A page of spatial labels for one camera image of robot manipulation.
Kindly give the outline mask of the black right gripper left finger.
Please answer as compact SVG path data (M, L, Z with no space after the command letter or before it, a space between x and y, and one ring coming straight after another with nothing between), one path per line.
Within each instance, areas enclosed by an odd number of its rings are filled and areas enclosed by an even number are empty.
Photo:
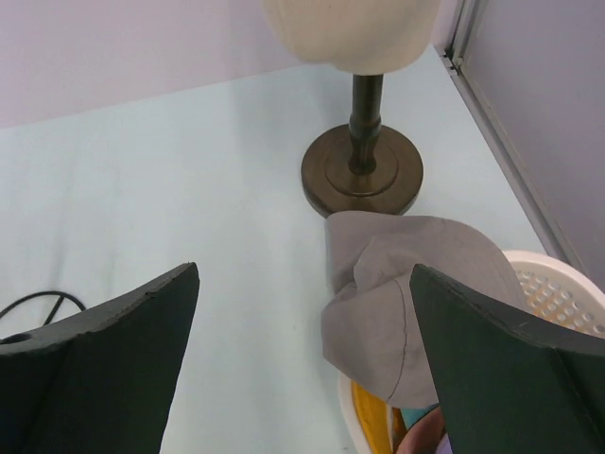
M2 339L2 452L159 452L198 296L198 268L185 263Z

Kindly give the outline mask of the grey bucket hat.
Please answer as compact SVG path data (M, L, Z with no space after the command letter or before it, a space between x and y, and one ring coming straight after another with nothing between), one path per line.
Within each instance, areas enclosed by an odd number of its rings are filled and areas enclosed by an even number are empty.
M335 296L321 313L322 353L392 407L438 403L409 286L415 266L516 308L527 306L501 249L467 224L351 211L327 219L327 236Z

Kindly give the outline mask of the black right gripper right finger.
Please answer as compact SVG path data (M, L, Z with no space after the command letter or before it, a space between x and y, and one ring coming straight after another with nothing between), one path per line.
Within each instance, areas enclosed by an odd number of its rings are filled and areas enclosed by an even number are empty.
M409 285L454 452L603 452L603 339L424 265Z

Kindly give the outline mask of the pink bucket hat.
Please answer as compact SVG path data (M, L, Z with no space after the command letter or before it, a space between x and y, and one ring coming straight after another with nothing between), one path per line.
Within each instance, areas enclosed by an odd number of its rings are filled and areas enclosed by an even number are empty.
M409 429L396 454L435 454L446 434L440 408L435 408Z

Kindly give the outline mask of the purple bucket hat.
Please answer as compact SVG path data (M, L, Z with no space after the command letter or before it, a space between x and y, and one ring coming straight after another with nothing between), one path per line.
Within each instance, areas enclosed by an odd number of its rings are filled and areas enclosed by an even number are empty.
M448 436L444 436L440 440L440 442L435 450L435 454L453 454L453 450L452 450Z

